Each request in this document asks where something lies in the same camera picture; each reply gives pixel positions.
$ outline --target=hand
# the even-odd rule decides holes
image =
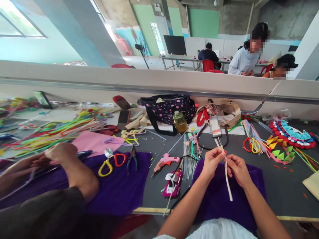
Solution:
[[[233,154],[230,154],[227,156],[227,164],[229,167],[227,167],[227,173],[230,177],[233,176],[232,170],[234,172],[235,178],[238,182],[238,184],[242,188],[246,188],[251,183],[253,183],[250,174],[248,172],[247,166],[245,161]]]
[[[32,172],[33,168],[44,168],[49,165],[50,160],[42,154],[37,154],[29,158],[20,160],[11,167],[9,167],[2,175],[14,174],[16,177],[28,175]]]
[[[225,158],[226,154],[227,151],[224,150],[224,152],[222,152],[219,148],[214,148],[208,151],[205,155],[204,167],[201,175],[209,181],[212,180],[215,176],[217,165]]]
[[[63,162],[64,159],[76,158],[77,147],[71,143],[58,143],[55,146],[46,150],[47,158],[58,163]]]

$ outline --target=plastic bottle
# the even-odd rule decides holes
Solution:
[[[184,118],[183,113],[179,111],[175,111],[173,115],[173,119],[174,119],[174,125],[178,132],[184,133],[185,131],[188,130],[188,125]]]

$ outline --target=red chair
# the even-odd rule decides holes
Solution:
[[[211,60],[203,60],[203,71],[204,72],[208,72],[210,70],[214,69],[214,62],[212,62]]]
[[[219,71],[219,70],[210,70],[210,71],[208,71],[208,72],[212,72],[212,73],[222,73],[222,74],[223,74],[223,72],[222,72],[222,71]]]
[[[114,64],[114,65],[111,66],[111,68],[129,68],[129,69],[132,69],[132,67],[130,67],[127,64]]]
[[[265,72],[265,74],[266,74],[268,71],[270,71],[272,69],[272,67],[273,67],[273,64],[270,64],[267,67],[263,67],[263,69],[262,69],[260,74],[261,75],[263,74],[264,69],[266,69],[266,72]]]

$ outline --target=craft table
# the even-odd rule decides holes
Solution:
[[[224,72],[224,68],[225,68],[225,64],[230,64],[232,62],[232,60],[226,60],[226,59],[219,59],[218,63],[222,64],[222,72]],[[256,63],[256,66],[268,66],[268,63]]]
[[[270,132],[256,123],[253,123],[253,125],[262,139],[268,139],[270,137]],[[303,122],[299,125],[292,124],[291,126],[296,127],[299,130],[309,129],[313,130],[313,132],[319,131],[318,127],[310,127],[303,124]],[[137,147],[136,150],[141,152],[151,152],[155,162],[148,173],[143,195],[143,204],[140,208],[136,209],[134,213],[153,215],[161,215],[164,213],[168,199],[164,198],[160,191],[167,183],[165,175],[174,171],[177,167],[177,163],[172,163],[170,167],[166,165],[153,179],[151,179],[151,176],[156,163],[160,160],[163,154],[174,145],[179,137],[180,135],[175,137],[165,136],[167,140],[163,142],[163,139],[156,135],[151,135],[150,133],[139,136],[141,146]],[[293,163],[286,164],[284,166],[283,164],[276,163],[272,159],[268,159],[266,155],[259,156],[253,153],[248,153],[243,149],[243,142],[246,137],[246,135],[229,135],[229,144],[225,149],[228,154],[236,154],[245,159],[247,164],[254,165],[263,170],[267,201],[277,217],[280,220],[319,222],[319,201],[302,184],[302,181],[312,175],[313,172],[302,161],[302,159],[300,159],[299,156],[296,156]],[[223,135],[222,143],[225,141],[226,136]],[[204,144],[205,147],[216,147],[212,136],[208,133],[203,133],[199,142],[202,145]],[[303,152],[315,159],[319,158],[318,146],[316,146],[315,149],[303,150]],[[181,157],[182,154],[183,139],[181,139],[175,146],[170,155]],[[186,191],[190,183],[190,181],[182,182],[180,195]],[[175,201],[176,199],[171,199],[169,208]]]
[[[167,54],[165,56],[161,55],[161,56],[159,56],[159,58],[162,59],[165,70],[167,70],[169,68],[173,68],[175,70],[175,66],[176,65],[179,65],[179,69],[181,70],[179,61],[192,61],[193,62],[194,71],[197,71],[199,68],[202,71],[202,63],[201,63],[201,61],[199,59],[197,59],[197,58],[194,59],[193,56],[173,55],[173,54],[169,55],[169,54]],[[165,60],[171,60],[173,65],[167,68],[166,65],[165,65]]]

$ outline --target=smartphone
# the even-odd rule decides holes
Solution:
[[[34,93],[34,96],[36,97],[36,99],[41,104],[42,108],[50,109],[50,110],[53,109],[52,105],[50,104],[50,101],[48,100],[48,98],[46,97],[44,92],[34,91],[33,93]]]
[[[131,117],[131,111],[121,110],[119,115],[119,122],[117,128],[119,130],[126,130],[125,126],[129,124],[129,119]]]

